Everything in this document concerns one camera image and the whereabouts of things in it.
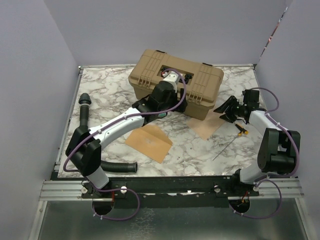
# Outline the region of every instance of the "white marble surface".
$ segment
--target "white marble surface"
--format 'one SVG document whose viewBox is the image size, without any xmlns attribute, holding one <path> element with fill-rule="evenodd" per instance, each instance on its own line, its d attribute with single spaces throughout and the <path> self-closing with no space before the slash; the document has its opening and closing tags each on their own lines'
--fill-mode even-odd
<svg viewBox="0 0 320 240">
<path fill-rule="evenodd" d="M 85 68 L 79 86 L 76 104 L 72 113 L 70 127 L 66 137 L 59 178 L 76 178 L 78 172 L 64 172 L 66 160 L 65 148 L 79 126 L 78 99 L 82 93 L 91 97 L 89 127 L 100 125 L 127 110 L 137 99 L 128 76 L 134 66 L 117 68 Z M 231 95 L 241 98 L 244 89 L 257 87 L 252 67 L 221 67 L 224 78 L 220 86 L 216 107 L 220 106 Z M 229 175 L 235 170 L 247 167 L 257 160 L 262 136 L 251 125 L 245 128 L 248 135 L 237 137 L 238 129 L 231 123 L 224 123 L 208 140 L 202 140 L 187 125 L 190 117 L 171 112 L 153 124 L 158 125 L 171 139 L 172 147 L 163 163 L 159 164 L 125 144 L 130 133 L 112 142 L 102 152 L 102 159 L 113 162 L 138 162 L 138 172 L 108 173 L 108 176 L 208 176 Z M 75 167 L 69 162 L 68 169 Z"/>
</svg>

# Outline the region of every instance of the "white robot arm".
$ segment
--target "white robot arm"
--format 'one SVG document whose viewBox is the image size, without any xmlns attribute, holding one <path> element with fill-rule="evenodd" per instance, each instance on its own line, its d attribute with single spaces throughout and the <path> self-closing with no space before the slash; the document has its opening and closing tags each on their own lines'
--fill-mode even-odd
<svg viewBox="0 0 320 240">
<path fill-rule="evenodd" d="M 90 129 L 88 129 L 88 119 L 91 100 L 89 95 L 86 95 L 84 99 L 79 100 L 80 126 L 74 131 L 66 149 L 67 160 L 70 159 L 78 171 L 98 189 L 106 186 L 109 178 L 101 167 L 101 151 L 117 138 L 157 119 L 161 111 L 169 111 L 174 107 L 174 111 L 183 113 L 187 101 L 183 88 L 180 89 L 180 100 L 178 100 L 179 80 L 178 74 L 170 72 L 155 86 L 150 95 L 135 102 L 132 107 L 114 119 Z"/>
<path fill-rule="evenodd" d="M 257 180 L 267 175 L 287 175 L 292 173 L 297 164 L 297 155 L 300 147 L 300 134 L 297 131 L 286 130 L 283 132 L 274 124 L 266 114 L 266 110 L 259 108 L 259 91 L 243 91 L 243 104 L 236 97 L 231 96 L 216 113 L 225 113 L 220 118 L 234 123 L 238 118 L 244 118 L 246 124 L 253 125 L 263 135 L 257 156 L 257 162 L 248 167 L 239 169 L 239 181 L 244 184 L 254 184 Z"/>
</svg>

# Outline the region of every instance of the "brown paper envelope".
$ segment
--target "brown paper envelope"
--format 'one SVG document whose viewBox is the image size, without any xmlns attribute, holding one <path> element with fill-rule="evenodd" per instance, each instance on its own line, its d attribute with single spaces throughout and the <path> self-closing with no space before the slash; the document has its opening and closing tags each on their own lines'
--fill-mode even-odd
<svg viewBox="0 0 320 240">
<path fill-rule="evenodd" d="M 133 130 L 125 144 L 162 163 L 172 146 L 172 141 L 158 126 L 146 125 Z"/>
<path fill-rule="evenodd" d="M 192 118 L 186 124 L 191 128 L 200 138 L 207 140 L 210 136 L 225 123 L 219 118 L 222 114 L 209 110 L 204 120 Z"/>
</svg>

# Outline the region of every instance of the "black mounting plate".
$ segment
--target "black mounting plate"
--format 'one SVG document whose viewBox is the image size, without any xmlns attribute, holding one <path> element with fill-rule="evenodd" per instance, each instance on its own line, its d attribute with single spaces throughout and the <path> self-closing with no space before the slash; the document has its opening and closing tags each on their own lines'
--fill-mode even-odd
<svg viewBox="0 0 320 240">
<path fill-rule="evenodd" d="M 228 197 L 242 197 L 246 191 L 258 196 L 253 185 L 238 182 L 234 176 L 184 176 L 184 177 L 111 177 L 110 189 L 126 186 L 134 190 L 142 208 L 216 207 L 228 208 Z M 97 192 L 90 183 L 85 183 L 87 193 L 83 199 L 112 198 L 112 193 Z M 114 193 L 117 207 L 134 208 L 136 197 L 127 192 Z"/>
</svg>

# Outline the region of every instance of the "black corrugated hose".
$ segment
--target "black corrugated hose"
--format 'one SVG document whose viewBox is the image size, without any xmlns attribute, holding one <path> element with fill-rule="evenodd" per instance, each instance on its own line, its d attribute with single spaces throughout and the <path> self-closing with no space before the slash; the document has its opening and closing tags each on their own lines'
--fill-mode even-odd
<svg viewBox="0 0 320 240">
<path fill-rule="evenodd" d="M 89 106 L 91 104 L 91 99 L 89 94 L 83 93 L 80 96 L 79 104 L 80 104 L 80 126 L 88 127 L 89 121 Z M 123 162 L 109 162 L 101 160 L 101 167 L 104 171 L 112 172 L 112 173 L 137 173 L 138 171 L 138 163 L 123 163 Z"/>
<path fill-rule="evenodd" d="M 138 163 L 110 162 L 101 160 L 101 167 L 106 172 L 112 173 L 137 173 Z"/>
</svg>

